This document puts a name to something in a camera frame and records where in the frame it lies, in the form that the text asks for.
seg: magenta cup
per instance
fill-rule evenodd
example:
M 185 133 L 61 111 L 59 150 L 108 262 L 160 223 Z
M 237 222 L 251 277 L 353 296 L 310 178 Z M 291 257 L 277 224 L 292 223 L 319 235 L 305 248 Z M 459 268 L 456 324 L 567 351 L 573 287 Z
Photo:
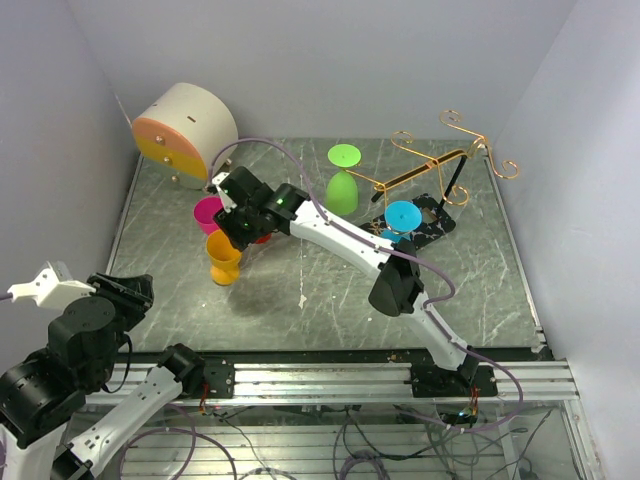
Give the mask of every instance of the magenta cup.
M 205 197 L 200 200 L 193 209 L 193 218 L 196 219 L 196 222 L 200 225 L 200 229 L 206 235 L 210 235 L 220 229 L 213 219 L 213 216 L 220 210 L 222 210 L 222 200 L 220 200 L 220 197 Z

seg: yellow cup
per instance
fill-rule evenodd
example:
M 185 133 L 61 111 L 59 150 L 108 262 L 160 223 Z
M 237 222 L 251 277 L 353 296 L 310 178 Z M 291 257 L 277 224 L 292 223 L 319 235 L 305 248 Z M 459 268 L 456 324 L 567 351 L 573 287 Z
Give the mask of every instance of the yellow cup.
M 216 230 L 207 237 L 207 254 L 211 260 L 211 279 L 218 285 L 231 285 L 240 276 L 242 252 L 231 245 L 222 230 Z

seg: marble countertop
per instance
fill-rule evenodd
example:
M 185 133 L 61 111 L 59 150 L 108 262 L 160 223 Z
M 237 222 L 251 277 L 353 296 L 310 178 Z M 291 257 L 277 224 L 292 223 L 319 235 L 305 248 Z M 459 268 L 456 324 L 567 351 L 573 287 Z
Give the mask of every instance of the marble countertop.
M 420 158 L 388 139 L 280 139 L 302 159 L 319 198 L 336 167 L 327 152 L 351 143 L 362 152 L 358 171 L 390 179 L 419 165 Z M 414 147 L 433 156 L 469 144 L 416 140 Z M 266 145 L 240 145 L 231 156 L 271 187 L 301 186 L 295 166 Z M 448 176 L 455 164 L 447 164 Z M 453 279 L 457 295 L 437 305 L 449 325 L 474 346 L 536 346 L 535 320 L 492 173 L 483 158 L 467 161 L 458 183 L 471 195 L 463 207 L 447 206 L 456 229 L 426 246 L 419 256 Z M 362 224 L 383 213 L 372 204 L 372 186 L 357 180 L 359 207 L 347 220 Z M 324 350 L 421 347 L 397 318 L 375 311 L 367 297 L 371 282 L 322 248 L 283 234 L 245 250 L 239 280 L 230 287 L 211 281 L 205 235 L 195 223 L 194 205 L 204 196 L 164 178 L 144 160 L 133 186 L 111 274 L 149 273 L 155 304 L 132 332 L 138 351 L 159 351 L 176 342 L 196 350 Z M 435 172 L 411 180 L 390 193 L 390 201 L 429 192 L 440 198 Z M 423 271 L 430 296 L 446 284 Z

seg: gray wall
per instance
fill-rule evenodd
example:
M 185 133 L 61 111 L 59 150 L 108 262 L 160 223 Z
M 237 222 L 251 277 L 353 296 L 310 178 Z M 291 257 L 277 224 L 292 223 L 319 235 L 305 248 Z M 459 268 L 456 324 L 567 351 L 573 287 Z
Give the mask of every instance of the gray wall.
M 45 260 L 84 279 L 105 266 L 133 140 L 64 0 L 0 3 L 0 290 Z M 0 371 L 44 346 L 55 316 L 0 304 Z
M 610 478 L 638 478 L 640 3 L 580 0 L 500 135 L 541 321 L 568 357 Z
M 68 0 L 127 113 L 177 81 L 241 135 L 497 135 L 575 0 Z

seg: black patterned base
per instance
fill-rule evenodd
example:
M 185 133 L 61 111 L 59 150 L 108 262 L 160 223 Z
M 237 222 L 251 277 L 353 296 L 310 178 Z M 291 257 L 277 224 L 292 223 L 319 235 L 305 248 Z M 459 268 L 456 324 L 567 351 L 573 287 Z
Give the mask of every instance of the black patterned base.
M 430 215 L 435 219 L 429 223 L 422 222 L 416 230 L 410 233 L 411 241 L 416 250 L 426 247 L 456 228 L 456 222 L 444 209 L 440 210 L 439 217 L 436 218 L 435 213 L 438 210 L 439 202 L 428 193 L 415 197 L 411 202 L 422 211 L 423 216 Z M 360 228 L 374 235 L 380 235 L 387 228 L 387 223 L 384 221 L 384 215 L 380 215 L 370 222 L 363 223 Z

